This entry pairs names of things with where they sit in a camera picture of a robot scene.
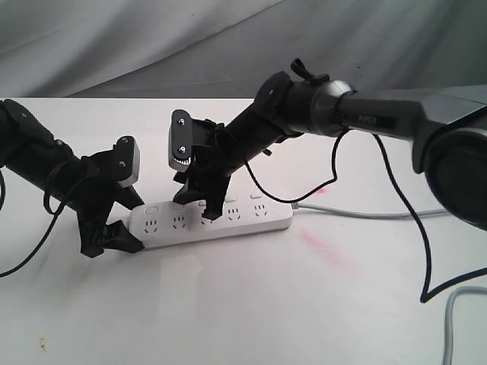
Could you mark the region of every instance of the electrical outlet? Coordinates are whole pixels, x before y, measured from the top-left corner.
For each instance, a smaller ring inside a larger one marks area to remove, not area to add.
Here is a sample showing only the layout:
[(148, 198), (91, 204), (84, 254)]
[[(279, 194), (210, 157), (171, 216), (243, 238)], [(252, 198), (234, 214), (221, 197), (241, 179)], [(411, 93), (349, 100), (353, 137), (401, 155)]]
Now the electrical outlet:
[(256, 217), (265, 217), (267, 215), (266, 204), (262, 202), (261, 204), (255, 204), (253, 206), (254, 214)]
[(225, 200), (223, 215), (215, 221), (202, 217), (204, 202), (193, 202), (184, 206), (173, 202), (141, 205), (130, 214), (129, 230), (135, 238), (142, 241), (146, 249), (156, 249), (284, 230), (291, 225), (293, 211), (289, 204), (245, 192)]

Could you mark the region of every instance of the white table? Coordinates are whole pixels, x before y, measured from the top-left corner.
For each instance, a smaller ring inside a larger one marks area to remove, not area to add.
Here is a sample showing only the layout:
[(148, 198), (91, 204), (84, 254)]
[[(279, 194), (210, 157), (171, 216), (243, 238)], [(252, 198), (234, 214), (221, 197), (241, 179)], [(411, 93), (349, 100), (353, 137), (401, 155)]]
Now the white table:
[[(249, 100), (19, 100), (78, 156), (133, 135), (146, 202), (178, 189), (167, 165), (170, 114), (227, 122)], [(405, 142), (385, 140), (396, 177), (416, 209), (437, 208), (411, 169)], [(328, 179), (333, 139), (304, 136), (252, 161), (264, 186), (287, 197)], [(309, 202), (370, 212), (405, 211), (370, 135), (350, 133), (339, 181)], [(42, 192), (5, 170), (0, 268), (19, 263), (50, 216)], [(250, 189), (243, 170), (232, 189)], [(121, 207), (112, 219), (128, 217)], [(485, 233), (452, 217), (425, 221), (432, 284), (487, 265)], [(360, 221), (300, 210), (290, 229), (127, 255), (79, 253), (66, 209), (27, 267), (0, 280), (2, 364), (433, 364), (440, 363), (447, 293), (419, 294), (423, 243), (412, 221)], [(487, 286), (480, 278), (471, 284)], [(454, 363), (484, 364), (487, 298), (458, 300)]]

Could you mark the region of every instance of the socket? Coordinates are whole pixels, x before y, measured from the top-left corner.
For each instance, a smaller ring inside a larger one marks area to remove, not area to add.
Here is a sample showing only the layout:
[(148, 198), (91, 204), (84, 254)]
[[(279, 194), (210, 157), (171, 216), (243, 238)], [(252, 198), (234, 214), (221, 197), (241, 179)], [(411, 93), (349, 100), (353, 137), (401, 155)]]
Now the socket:
[(255, 192), (232, 195), (216, 221), (202, 217), (204, 202), (142, 205), (130, 214), (130, 233), (146, 249), (176, 246), (232, 236), (284, 230), (291, 225), (292, 207)]

